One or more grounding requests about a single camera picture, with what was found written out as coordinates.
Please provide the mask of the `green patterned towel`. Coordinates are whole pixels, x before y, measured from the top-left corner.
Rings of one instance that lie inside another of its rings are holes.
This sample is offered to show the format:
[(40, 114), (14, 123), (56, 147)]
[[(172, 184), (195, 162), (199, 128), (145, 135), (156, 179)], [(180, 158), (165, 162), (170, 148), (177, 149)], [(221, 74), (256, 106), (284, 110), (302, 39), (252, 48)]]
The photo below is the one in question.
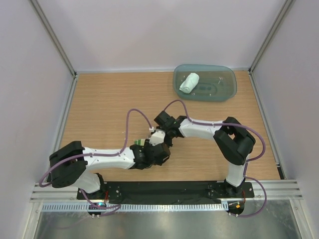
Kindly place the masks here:
[(134, 144), (144, 146), (145, 144), (145, 139), (137, 139), (134, 141)]

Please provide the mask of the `light mint green towel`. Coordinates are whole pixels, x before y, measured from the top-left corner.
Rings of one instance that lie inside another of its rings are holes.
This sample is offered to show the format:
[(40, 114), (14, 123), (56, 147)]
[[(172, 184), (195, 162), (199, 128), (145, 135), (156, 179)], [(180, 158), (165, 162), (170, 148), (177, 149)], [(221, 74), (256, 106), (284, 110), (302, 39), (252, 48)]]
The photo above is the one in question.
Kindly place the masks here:
[(183, 93), (189, 94), (196, 87), (199, 82), (199, 75), (196, 73), (190, 73), (187, 78), (180, 85), (179, 90)]

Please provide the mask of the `teal transparent plastic basin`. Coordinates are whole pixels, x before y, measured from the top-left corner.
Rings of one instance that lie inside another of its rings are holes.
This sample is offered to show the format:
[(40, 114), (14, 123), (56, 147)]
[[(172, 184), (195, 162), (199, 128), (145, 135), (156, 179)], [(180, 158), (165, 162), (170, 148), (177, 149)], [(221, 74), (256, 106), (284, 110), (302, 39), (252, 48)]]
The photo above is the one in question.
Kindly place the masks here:
[[(198, 78), (192, 82), (193, 89), (185, 93), (180, 88), (187, 78)], [(216, 65), (183, 64), (173, 72), (173, 89), (184, 100), (223, 102), (237, 93), (235, 73), (228, 67)]]

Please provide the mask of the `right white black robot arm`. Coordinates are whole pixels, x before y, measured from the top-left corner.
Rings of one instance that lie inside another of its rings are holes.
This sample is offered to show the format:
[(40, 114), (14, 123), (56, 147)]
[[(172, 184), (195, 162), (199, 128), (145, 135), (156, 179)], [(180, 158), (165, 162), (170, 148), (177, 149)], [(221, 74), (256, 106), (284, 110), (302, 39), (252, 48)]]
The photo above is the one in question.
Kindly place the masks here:
[(240, 196), (243, 191), (244, 166), (256, 143), (255, 138), (240, 122), (228, 117), (225, 121), (196, 121), (186, 116), (174, 118), (165, 112), (154, 121), (165, 131), (168, 145), (174, 137), (197, 137), (213, 140), (228, 161), (228, 173), (224, 180), (225, 193), (230, 197)]

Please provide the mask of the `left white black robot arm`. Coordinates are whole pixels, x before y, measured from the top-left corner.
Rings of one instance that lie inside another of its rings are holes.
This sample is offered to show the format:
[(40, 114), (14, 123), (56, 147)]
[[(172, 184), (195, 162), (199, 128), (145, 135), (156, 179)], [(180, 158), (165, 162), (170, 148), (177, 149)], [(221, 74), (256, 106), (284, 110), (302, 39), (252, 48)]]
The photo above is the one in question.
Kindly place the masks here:
[(143, 146), (133, 144), (123, 152), (116, 149), (98, 150), (83, 147), (80, 141), (73, 141), (49, 157), (54, 188), (74, 186), (83, 189), (94, 199), (101, 199), (106, 192), (103, 177), (93, 170), (103, 168), (139, 169), (162, 165), (170, 157), (169, 147), (163, 142)]

